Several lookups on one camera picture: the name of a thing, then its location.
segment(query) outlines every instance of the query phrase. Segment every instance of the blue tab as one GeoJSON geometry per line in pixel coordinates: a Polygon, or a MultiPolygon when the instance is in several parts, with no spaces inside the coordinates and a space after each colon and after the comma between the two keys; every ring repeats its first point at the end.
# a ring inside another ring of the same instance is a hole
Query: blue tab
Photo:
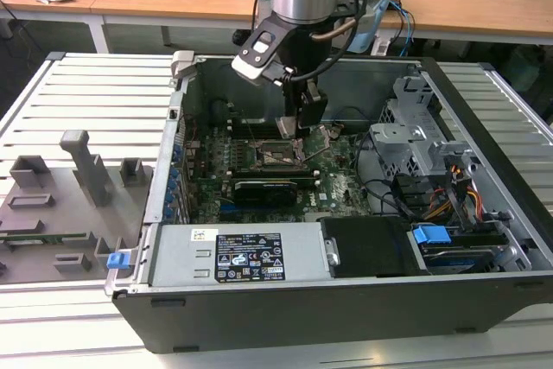
{"type": "Polygon", "coordinates": [[[451,237],[445,226],[420,225],[413,230],[413,235],[418,244],[449,244],[451,237]]]}
{"type": "Polygon", "coordinates": [[[109,270],[128,270],[130,268],[130,254],[128,252],[113,252],[107,258],[109,270]]]}

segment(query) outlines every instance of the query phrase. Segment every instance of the white sticker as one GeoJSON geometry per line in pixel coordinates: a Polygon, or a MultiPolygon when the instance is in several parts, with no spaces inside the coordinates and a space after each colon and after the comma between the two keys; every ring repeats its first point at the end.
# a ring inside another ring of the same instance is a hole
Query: white sticker
{"type": "Polygon", "coordinates": [[[23,241],[8,241],[8,245],[42,245],[39,239],[25,239],[23,241]]]}
{"type": "Polygon", "coordinates": [[[192,242],[214,241],[219,235],[219,229],[194,228],[190,240],[192,242]]]}

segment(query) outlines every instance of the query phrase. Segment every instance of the desk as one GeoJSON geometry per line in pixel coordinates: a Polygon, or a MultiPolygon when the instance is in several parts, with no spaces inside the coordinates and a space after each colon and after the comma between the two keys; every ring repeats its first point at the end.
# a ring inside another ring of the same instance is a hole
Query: desk
{"type": "MultiPolygon", "coordinates": [[[[43,4],[35,0],[3,0],[20,19],[83,22],[99,53],[109,53],[107,23],[191,28],[247,29],[254,0],[74,0],[43,4]]],[[[10,14],[0,8],[0,18],[10,14]]]]}
{"type": "MultiPolygon", "coordinates": [[[[416,38],[553,44],[553,0],[402,0],[416,19],[416,38]]],[[[399,28],[397,13],[382,19],[375,48],[399,28]]]]}
{"type": "MultiPolygon", "coordinates": [[[[34,0],[3,0],[27,20],[86,23],[98,52],[110,52],[107,23],[247,29],[253,0],[75,0],[45,5],[34,0]]],[[[553,0],[403,0],[416,18],[415,37],[457,41],[553,44],[553,0]]],[[[0,9],[0,18],[9,18],[0,9]]],[[[387,49],[399,28],[388,11],[373,54],[387,49]]]]}

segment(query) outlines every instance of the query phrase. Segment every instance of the metal bracket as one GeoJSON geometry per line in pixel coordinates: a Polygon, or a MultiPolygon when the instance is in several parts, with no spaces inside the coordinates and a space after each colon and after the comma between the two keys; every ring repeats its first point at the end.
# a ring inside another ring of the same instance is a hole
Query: metal bracket
{"type": "Polygon", "coordinates": [[[471,151],[472,149],[466,142],[434,142],[429,148],[429,156],[432,161],[433,169],[444,169],[443,157],[448,155],[462,155],[465,152],[471,151]]]}
{"type": "Polygon", "coordinates": [[[181,80],[185,77],[195,76],[197,70],[194,51],[177,51],[171,61],[171,74],[173,79],[181,80]]]}

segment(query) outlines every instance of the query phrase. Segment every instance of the floor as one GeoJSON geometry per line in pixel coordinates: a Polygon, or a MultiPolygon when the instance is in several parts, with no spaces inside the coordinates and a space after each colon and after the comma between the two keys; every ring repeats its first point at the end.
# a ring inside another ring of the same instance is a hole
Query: floor
{"type": "MultiPolygon", "coordinates": [[[[88,27],[71,22],[23,22],[25,29],[41,47],[41,52],[29,39],[21,26],[13,28],[11,40],[0,40],[0,113],[4,114],[17,95],[26,86],[46,54],[50,51],[93,53],[94,46],[88,27]]],[[[192,49],[201,54],[235,54],[237,47],[232,45],[231,29],[188,29],[171,28],[173,46],[162,44],[162,33],[157,27],[110,25],[108,27],[111,45],[118,54],[172,54],[178,49],[192,49]]],[[[397,55],[401,48],[397,45],[389,50],[389,55],[397,55]]],[[[442,41],[438,45],[429,41],[419,43],[418,53],[432,56],[441,61],[460,61],[459,52],[464,42],[442,41]]],[[[474,44],[463,59],[468,62],[490,62],[500,73],[513,75],[505,63],[513,46],[474,44]]],[[[527,91],[519,91],[534,109],[542,115],[553,103],[553,48],[546,49],[537,81],[527,91]]]]}

